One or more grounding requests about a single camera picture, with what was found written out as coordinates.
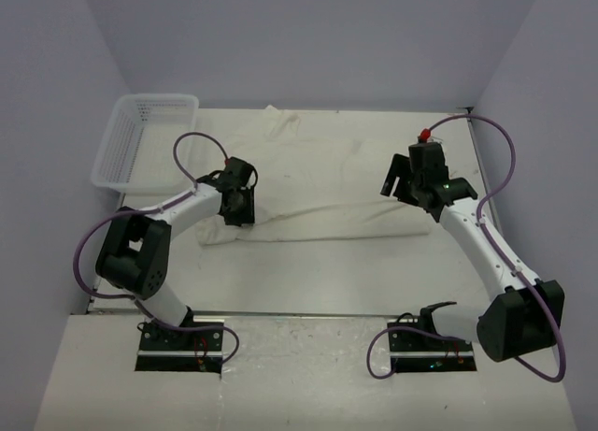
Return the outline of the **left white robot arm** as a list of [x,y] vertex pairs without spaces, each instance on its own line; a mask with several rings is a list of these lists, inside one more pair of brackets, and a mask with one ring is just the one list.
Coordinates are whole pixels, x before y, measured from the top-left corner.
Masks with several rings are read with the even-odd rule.
[[233,227],[255,224],[257,179],[253,165],[231,157],[224,169],[195,180],[190,189],[166,202],[141,210],[121,208],[109,221],[96,274],[131,296],[162,326],[161,338],[175,350],[192,343],[194,327],[190,308],[167,282],[171,242],[217,216]]

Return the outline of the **cream white t shirt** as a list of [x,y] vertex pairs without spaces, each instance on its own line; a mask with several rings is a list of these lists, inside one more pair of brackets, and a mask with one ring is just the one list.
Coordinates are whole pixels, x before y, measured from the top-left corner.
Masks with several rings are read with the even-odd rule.
[[219,134],[231,156],[254,165],[255,223],[235,227],[202,220],[203,246],[240,241],[292,242],[425,236],[426,214],[380,195],[392,157],[411,139],[393,131],[319,132],[296,112],[268,107],[257,118]]

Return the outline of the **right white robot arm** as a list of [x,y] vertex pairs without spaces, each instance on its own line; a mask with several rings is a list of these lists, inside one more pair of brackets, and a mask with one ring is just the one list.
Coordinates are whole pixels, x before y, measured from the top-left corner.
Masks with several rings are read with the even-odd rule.
[[417,338],[436,350],[449,338],[478,343],[495,362],[557,344],[564,291],[525,265],[479,210],[477,192],[449,175],[440,144],[419,142],[396,154],[381,192],[429,213],[457,242],[487,292],[485,307],[453,301],[421,309]]

